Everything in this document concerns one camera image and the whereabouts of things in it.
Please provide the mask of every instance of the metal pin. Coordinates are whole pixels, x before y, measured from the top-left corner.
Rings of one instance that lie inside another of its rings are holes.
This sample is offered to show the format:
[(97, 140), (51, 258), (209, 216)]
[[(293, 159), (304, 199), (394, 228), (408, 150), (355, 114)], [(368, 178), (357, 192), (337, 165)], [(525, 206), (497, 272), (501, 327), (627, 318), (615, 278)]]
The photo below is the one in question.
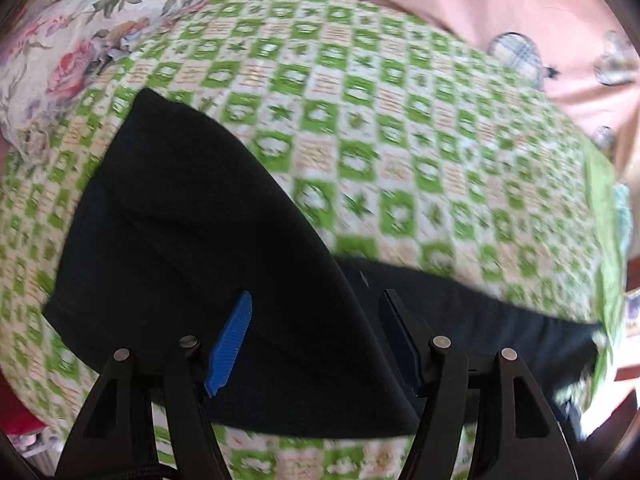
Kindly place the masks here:
[(119, 350), (116, 350), (113, 353), (113, 358), (116, 359), (116, 361), (124, 361), (124, 360), (128, 359), (129, 358), (129, 349), (120, 348)]
[(186, 335), (180, 339), (180, 346), (182, 348), (193, 348), (198, 344), (198, 338), (194, 335)]
[(437, 335), (433, 338), (433, 344), (438, 348), (449, 348), (451, 346), (451, 339), (445, 335)]
[(515, 361), (518, 358), (518, 353), (513, 348), (503, 348), (500, 354), (507, 361)]

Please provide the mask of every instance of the green and white bedspread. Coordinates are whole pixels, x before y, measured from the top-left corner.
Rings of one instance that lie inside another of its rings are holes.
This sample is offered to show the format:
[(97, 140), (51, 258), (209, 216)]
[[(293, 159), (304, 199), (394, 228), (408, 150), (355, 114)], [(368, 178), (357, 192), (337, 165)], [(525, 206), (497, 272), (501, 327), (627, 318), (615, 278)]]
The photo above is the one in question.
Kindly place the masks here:
[[(210, 0), (107, 67), (52, 134), (47, 162), (27, 167), (10, 154), (0, 364), (47, 424), (66, 434), (96, 375), (40, 309), (82, 190), (144, 86), (224, 124), (332, 252), (419, 267), (563, 319), (602, 321), (609, 338), (594, 384), (603, 380), (622, 312), (614, 177), (544, 94), (394, 10), (356, 0)], [(583, 389), (585, 402), (592, 390)], [(411, 441), (216, 432), (242, 480), (391, 478)]]

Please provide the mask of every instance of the black fabric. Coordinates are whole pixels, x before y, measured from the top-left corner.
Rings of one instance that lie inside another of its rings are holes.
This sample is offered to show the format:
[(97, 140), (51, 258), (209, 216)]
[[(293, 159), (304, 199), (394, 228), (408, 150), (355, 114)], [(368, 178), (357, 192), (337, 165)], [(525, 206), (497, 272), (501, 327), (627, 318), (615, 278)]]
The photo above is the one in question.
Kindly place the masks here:
[[(598, 349), (591, 336), (599, 324), (543, 316), (420, 270), (362, 258), (338, 257), (337, 261), (400, 383), (378, 316), (378, 298), (385, 288), (394, 288), (412, 314), (460, 348), (489, 355), (507, 347), (516, 350), (549, 399), (560, 388), (575, 383), (588, 368), (593, 371)], [(404, 384), (402, 387), (421, 412), (424, 403), (411, 396)]]
[(399, 381), (383, 336), (383, 288), (462, 348), (515, 348), (545, 390), (595, 356), (593, 326), (416, 270), (338, 262), (233, 135), (143, 90), (79, 202), (44, 314), (99, 372), (117, 348), (163, 352), (199, 334), (212, 310), (222, 328), (221, 306), (245, 288), (254, 317), (209, 416), (290, 436), (415, 432), (422, 404)]

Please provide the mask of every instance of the pillowcase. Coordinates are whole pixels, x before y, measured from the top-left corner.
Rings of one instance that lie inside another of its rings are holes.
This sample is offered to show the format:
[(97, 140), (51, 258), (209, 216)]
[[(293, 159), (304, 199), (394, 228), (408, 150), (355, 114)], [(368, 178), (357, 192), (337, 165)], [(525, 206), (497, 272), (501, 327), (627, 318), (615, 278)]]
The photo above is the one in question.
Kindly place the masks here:
[(110, 59), (206, 0), (60, 0), (22, 23), (0, 47), (0, 130), (30, 163), (46, 158), (48, 132)]

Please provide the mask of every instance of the pink rose print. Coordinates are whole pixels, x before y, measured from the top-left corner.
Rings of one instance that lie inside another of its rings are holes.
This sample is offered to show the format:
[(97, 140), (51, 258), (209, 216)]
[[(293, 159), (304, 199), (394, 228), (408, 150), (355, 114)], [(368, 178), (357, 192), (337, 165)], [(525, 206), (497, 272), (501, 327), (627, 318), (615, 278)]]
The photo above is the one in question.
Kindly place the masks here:
[(14, 54), (20, 52), (27, 44), (29, 38), (35, 36), (40, 30), (40, 27), (45, 23), (46, 22), (41, 20), (36, 20), (25, 26), (22, 30), (18, 29), (14, 38), (8, 41), (7, 47), (0, 48), (0, 63), (4, 64), (11, 59)]
[(45, 37), (48, 38), (52, 34), (55, 34), (60, 28), (66, 27), (71, 22), (71, 16), (56, 16), (47, 21), (47, 33)]
[(47, 79), (47, 94), (70, 98), (84, 84), (84, 71), (96, 54), (91, 41), (81, 40), (72, 52), (67, 52)]

